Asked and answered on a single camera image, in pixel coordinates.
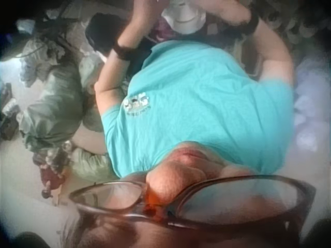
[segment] eyeglasses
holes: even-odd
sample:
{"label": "eyeglasses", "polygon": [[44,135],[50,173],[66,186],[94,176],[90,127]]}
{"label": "eyeglasses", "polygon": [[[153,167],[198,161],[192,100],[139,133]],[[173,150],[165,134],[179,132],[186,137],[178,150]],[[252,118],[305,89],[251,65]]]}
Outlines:
{"label": "eyeglasses", "polygon": [[148,203],[147,185],[138,182],[98,184],[69,198],[84,212],[131,221],[217,232],[270,229],[271,223],[281,223],[298,238],[314,196],[315,188],[302,181],[244,176],[194,184],[165,206]]}

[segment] turquoise t-shirt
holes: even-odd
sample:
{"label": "turquoise t-shirt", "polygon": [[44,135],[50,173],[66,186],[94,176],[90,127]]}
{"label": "turquoise t-shirt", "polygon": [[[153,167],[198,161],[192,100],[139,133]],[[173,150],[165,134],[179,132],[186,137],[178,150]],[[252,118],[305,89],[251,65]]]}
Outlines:
{"label": "turquoise t-shirt", "polygon": [[270,174],[292,136],[293,91],[279,79],[251,80],[221,49],[168,41],[153,48],[102,123],[119,177],[152,169],[184,141]]}

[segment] shirt logo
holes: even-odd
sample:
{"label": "shirt logo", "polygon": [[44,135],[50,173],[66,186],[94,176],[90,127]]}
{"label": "shirt logo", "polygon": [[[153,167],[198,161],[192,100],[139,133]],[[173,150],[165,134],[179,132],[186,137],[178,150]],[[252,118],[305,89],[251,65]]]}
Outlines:
{"label": "shirt logo", "polygon": [[127,115],[138,116],[150,108],[149,97],[143,92],[137,96],[126,98],[123,101],[123,107]]}

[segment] hand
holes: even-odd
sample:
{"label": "hand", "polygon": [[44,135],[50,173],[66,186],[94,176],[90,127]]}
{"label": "hand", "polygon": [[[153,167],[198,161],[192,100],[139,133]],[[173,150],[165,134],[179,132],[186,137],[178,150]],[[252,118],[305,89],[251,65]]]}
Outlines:
{"label": "hand", "polygon": [[248,23],[251,18],[250,10],[238,0],[191,0],[193,4],[206,12],[220,17],[230,25]]}
{"label": "hand", "polygon": [[169,5],[170,0],[134,0],[133,16],[131,23],[144,35],[147,35],[164,9]]}

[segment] black wristband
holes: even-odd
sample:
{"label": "black wristband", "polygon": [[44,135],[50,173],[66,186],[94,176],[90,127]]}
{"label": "black wristband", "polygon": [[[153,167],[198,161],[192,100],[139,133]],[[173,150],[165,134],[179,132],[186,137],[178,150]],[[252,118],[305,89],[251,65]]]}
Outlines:
{"label": "black wristband", "polygon": [[132,61],[139,54],[139,49],[122,48],[121,46],[119,46],[117,41],[115,41],[115,43],[113,45],[113,50],[116,52],[117,56],[120,59],[125,60],[125,61]]}
{"label": "black wristband", "polygon": [[244,35],[252,35],[258,27],[259,20],[260,17],[258,13],[255,10],[251,9],[250,21],[247,24],[242,24],[238,26],[237,29]]}

